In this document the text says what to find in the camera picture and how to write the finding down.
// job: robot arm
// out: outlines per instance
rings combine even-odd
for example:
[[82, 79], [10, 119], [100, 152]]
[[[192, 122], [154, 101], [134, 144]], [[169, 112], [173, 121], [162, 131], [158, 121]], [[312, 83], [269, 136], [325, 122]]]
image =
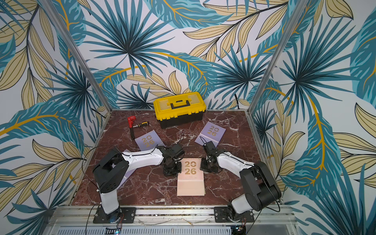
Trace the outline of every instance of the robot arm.
[[170, 148], [157, 146], [153, 150], [140, 152], [119, 152], [112, 149], [94, 168], [102, 208], [108, 221], [116, 223], [121, 209], [117, 199], [117, 188], [128, 171], [149, 165], [163, 165], [165, 176], [174, 176], [181, 172], [178, 158], [184, 154], [182, 146], [177, 143]]
[[247, 162], [230, 152], [218, 150], [212, 141], [205, 143], [203, 147], [207, 157], [201, 161], [201, 170], [218, 173], [221, 168], [225, 168], [241, 178], [245, 194], [229, 203], [228, 213], [231, 220], [238, 220], [246, 211], [260, 211], [281, 198], [279, 187], [265, 163]]

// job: red tool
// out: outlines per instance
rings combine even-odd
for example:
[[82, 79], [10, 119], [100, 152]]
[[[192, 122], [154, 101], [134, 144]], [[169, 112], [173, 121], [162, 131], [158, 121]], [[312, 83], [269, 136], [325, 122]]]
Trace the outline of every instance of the red tool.
[[129, 124], [129, 129], [130, 129], [130, 137], [131, 139], [135, 139], [135, 134], [133, 132], [133, 122], [136, 121], [135, 116], [130, 116], [128, 117], [128, 124]]
[[135, 139], [135, 133], [133, 132], [133, 128], [134, 127], [141, 127], [141, 126], [147, 126], [147, 125], [149, 125], [149, 123], [147, 121], [145, 121], [145, 122], [143, 122], [141, 124], [133, 125], [134, 121], [136, 121], [136, 117], [135, 116], [128, 117], [128, 124], [129, 124], [131, 139]]

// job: toolbox lid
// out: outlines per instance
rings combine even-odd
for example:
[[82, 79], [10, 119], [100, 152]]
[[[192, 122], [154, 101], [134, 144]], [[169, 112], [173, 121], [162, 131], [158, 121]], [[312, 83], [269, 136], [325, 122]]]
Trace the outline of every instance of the toolbox lid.
[[155, 115], [162, 121], [170, 118], [177, 118], [181, 115], [191, 115], [204, 112], [206, 105], [200, 93], [190, 92], [181, 95], [167, 96], [154, 101]]

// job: tropical leaf wallpaper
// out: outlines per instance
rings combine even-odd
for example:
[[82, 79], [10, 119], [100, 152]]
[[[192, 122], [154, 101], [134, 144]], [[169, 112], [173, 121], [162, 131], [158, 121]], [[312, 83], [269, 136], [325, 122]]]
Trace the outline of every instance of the tropical leaf wallpaper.
[[[86, 1], [53, 1], [76, 44]], [[105, 108], [36, 0], [0, 0], [1, 234], [40, 234], [72, 196]]]
[[252, 114], [266, 162], [302, 234], [376, 234], [376, 2], [309, 0], [300, 26]]
[[[247, 108], [298, 0], [52, 0], [114, 109]], [[303, 234], [376, 233], [376, 3], [308, 0], [252, 114]], [[0, 224], [40, 234], [107, 112], [37, 0], [0, 0]]]

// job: red marble surface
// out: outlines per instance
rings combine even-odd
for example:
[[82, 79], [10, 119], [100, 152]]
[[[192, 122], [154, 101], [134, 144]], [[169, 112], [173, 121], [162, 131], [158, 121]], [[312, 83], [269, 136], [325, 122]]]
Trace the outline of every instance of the red marble surface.
[[[136, 138], [155, 130], [166, 146], [176, 143], [181, 134], [185, 138], [181, 141], [186, 151], [185, 158], [205, 157], [202, 146], [195, 143], [195, 139], [210, 121], [226, 128], [218, 148], [225, 149], [237, 157], [247, 161], [259, 161], [256, 144], [253, 140], [244, 111], [206, 111], [202, 121], [195, 121], [180, 126], [161, 129], [154, 111], [113, 111], [105, 132], [99, 142], [100, 145], [116, 145], [121, 151], [139, 151], [135, 141], [131, 141], [127, 118], [136, 116], [135, 123], [148, 121], [147, 127], [134, 128]], [[94, 181], [93, 168], [112, 147], [98, 147], [86, 170], [87, 176]], [[118, 190], [121, 205], [223, 205], [228, 200], [243, 194], [240, 178], [227, 170], [219, 174], [204, 174], [205, 196], [176, 195], [177, 177], [165, 177], [163, 168], [148, 166], [137, 169]], [[100, 202], [96, 187], [84, 177], [73, 199], [72, 205], [93, 205]]]

